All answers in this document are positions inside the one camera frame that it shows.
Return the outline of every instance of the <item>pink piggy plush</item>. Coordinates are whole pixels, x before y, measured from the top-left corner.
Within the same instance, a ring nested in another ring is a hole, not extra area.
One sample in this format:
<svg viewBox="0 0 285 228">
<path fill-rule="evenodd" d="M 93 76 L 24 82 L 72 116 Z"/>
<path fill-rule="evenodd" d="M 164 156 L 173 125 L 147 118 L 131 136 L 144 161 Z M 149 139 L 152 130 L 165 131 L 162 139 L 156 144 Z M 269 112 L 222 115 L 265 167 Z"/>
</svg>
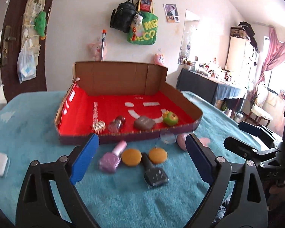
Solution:
<svg viewBox="0 0 285 228">
<path fill-rule="evenodd" d="M 93 57 L 92 60 L 99 62 L 100 61 L 100 54 L 101 54 L 101 43 L 88 44 L 88 48 L 91 51 L 91 54 Z M 104 57 L 106 56 L 106 54 L 107 54 L 107 44 L 105 42 L 104 43 Z"/>
<path fill-rule="evenodd" d="M 165 59 L 163 58 L 163 54 L 155 54 L 154 55 L 154 64 L 163 66 Z"/>
</svg>

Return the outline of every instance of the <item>window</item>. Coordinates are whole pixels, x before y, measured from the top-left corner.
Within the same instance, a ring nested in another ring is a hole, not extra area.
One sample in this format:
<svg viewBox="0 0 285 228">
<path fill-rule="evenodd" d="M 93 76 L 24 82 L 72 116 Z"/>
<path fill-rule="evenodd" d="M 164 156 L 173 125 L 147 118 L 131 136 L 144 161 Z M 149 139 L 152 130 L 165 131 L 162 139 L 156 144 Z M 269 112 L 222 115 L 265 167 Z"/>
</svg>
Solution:
<svg viewBox="0 0 285 228">
<path fill-rule="evenodd" d="M 264 39 L 264 53 L 267 55 L 269 50 L 269 37 Z M 268 90 L 279 94 L 280 90 L 285 91 L 285 62 L 275 67 L 273 70 L 265 72 L 265 83 Z"/>
</svg>

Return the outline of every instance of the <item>white cabinet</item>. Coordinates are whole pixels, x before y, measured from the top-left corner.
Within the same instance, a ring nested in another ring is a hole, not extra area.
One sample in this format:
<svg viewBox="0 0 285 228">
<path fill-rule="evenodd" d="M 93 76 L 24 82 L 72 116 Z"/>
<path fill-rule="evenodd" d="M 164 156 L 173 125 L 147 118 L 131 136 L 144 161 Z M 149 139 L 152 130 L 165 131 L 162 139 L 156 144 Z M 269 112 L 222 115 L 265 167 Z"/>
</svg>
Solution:
<svg viewBox="0 0 285 228">
<path fill-rule="evenodd" d="M 239 84 L 248 85 L 251 68 L 258 61 L 259 54 L 245 39 L 230 37 L 229 53 L 225 69 L 230 70 L 230 75 Z"/>
</svg>

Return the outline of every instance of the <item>door handle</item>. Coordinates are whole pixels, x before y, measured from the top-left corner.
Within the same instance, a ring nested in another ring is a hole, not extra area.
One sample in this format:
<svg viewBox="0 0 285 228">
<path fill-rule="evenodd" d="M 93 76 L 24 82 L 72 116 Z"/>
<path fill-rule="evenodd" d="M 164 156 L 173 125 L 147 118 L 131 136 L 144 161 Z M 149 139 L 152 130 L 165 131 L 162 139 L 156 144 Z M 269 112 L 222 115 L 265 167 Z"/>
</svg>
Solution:
<svg viewBox="0 0 285 228">
<path fill-rule="evenodd" d="M 10 34 L 11 34 L 11 26 L 6 26 L 3 36 L 3 48 L 2 48 L 2 58 L 1 58 L 2 66 L 7 65 L 8 63 L 8 43 L 17 40 L 17 38 L 10 36 Z"/>
</svg>

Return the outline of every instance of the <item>metal screw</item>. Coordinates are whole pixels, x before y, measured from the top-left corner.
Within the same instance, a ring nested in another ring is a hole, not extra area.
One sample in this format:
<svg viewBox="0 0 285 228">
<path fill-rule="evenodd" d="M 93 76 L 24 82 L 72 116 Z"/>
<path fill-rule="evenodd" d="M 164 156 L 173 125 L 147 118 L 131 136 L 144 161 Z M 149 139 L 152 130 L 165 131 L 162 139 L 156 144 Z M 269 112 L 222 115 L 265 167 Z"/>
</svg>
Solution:
<svg viewBox="0 0 285 228">
<path fill-rule="evenodd" d="M 220 162 L 220 163 L 224 163 L 225 162 L 225 158 L 222 157 L 222 156 L 219 156 L 217 161 Z"/>
<path fill-rule="evenodd" d="M 66 161 L 67 161 L 67 156 L 61 156 L 61 157 L 59 158 L 59 161 L 60 161 L 60 162 L 66 162 Z"/>
<path fill-rule="evenodd" d="M 38 164 L 38 161 L 37 160 L 34 160 L 31 162 L 31 166 L 36 166 Z"/>
<path fill-rule="evenodd" d="M 252 160 L 247 160 L 247 164 L 248 164 L 249 166 L 253 166 L 253 165 L 254 165 L 254 163 L 253 163 Z"/>
</svg>

